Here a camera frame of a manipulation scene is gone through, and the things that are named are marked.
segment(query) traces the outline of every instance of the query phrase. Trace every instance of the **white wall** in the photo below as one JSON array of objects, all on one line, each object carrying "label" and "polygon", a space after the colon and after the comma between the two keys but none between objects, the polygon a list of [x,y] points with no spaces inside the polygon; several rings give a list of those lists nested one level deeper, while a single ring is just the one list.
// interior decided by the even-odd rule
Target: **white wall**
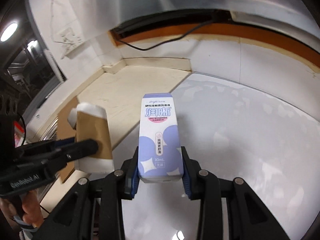
[{"label": "white wall", "polygon": [[[247,39],[216,36],[214,40],[199,40],[200,37],[191,35],[149,51],[129,46],[121,46],[120,50],[124,58],[188,58],[192,71],[265,91],[320,120],[320,74],[314,73],[307,65],[272,49],[247,44]],[[168,37],[133,44],[147,48],[165,39]]]},{"label": "white wall", "polygon": [[53,54],[59,68],[68,79],[42,105],[38,118],[27,126],[32,137],[45,124],[59,105],[84,81],[103,65],[114,65],[122,59],[120,51],[111,43],[108,35],[85,41],[66,57],[60,33],[71,27],[76,35],[83,36],[79,20],[69,0],[29,0],[31,12],[47,48]]}]

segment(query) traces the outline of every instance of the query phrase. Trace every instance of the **eye drop box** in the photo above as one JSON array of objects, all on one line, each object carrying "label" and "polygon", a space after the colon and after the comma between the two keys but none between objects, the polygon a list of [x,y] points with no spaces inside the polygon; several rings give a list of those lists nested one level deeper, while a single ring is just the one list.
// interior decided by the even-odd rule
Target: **eye drop box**
[{"label": "eye drop box", "polygon": [[181,145],[170,93],[146,94],[142,99],[138,170],[146,183],[182,178]]}]

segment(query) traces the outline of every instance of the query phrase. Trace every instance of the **purple and white box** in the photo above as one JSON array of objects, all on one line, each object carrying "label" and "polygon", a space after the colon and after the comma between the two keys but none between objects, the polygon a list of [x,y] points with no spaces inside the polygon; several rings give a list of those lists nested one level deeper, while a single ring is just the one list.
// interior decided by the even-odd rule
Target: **purple and white box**
[{"label": "purple and white box", "polygon": [[142,99],[138,170],[146,183],[182,178],[181,145],[170,93],[146,94]]}]

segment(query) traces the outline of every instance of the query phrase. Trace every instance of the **glossy white surface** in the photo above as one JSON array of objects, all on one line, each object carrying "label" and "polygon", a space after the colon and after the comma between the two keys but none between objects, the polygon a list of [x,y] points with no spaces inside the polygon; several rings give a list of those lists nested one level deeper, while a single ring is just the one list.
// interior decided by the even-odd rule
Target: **glossy white surface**
[{"label": "glossy white surface", "polygon": [[[292,240],[300,239],[320,210],[320,126],[263,92],[192,74],[173,92],[181,144],[202,168],[220,178],[241,176],[272,211]],[[115,168],[138,145],[136,127],[113,151]],[[178,230],[195,239],[199,202],[182,182],[140,183],[123,201],[130,240],[171,240]]]}]

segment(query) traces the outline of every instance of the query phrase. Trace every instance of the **orange wooden trim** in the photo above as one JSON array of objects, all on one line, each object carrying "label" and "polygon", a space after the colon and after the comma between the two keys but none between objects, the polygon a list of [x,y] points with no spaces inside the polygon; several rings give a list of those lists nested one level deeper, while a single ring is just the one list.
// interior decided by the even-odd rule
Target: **orange wooden trim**
[{"label": "orange wooden trim", "polygon": [[[155,37],[181,35],[194,28],[195,26],[197,26],[197,24],[184,24],[178,26],[163,27],[132,35],[130,37],[124,38],[123,41],[130,43]],[[300,57],[303,57],[304,59],[310,61],[320,69],[319,53],[299,41],[296,41],[282,34],[275,33],[273,31],[268,31],[252,26],[214,23],[199,28],[198,30],[194,31],[193,34],[218,34],[261,41],[297,54]],[[117,46],[123,45],[118,41],[115,41],[115,43]]]}]

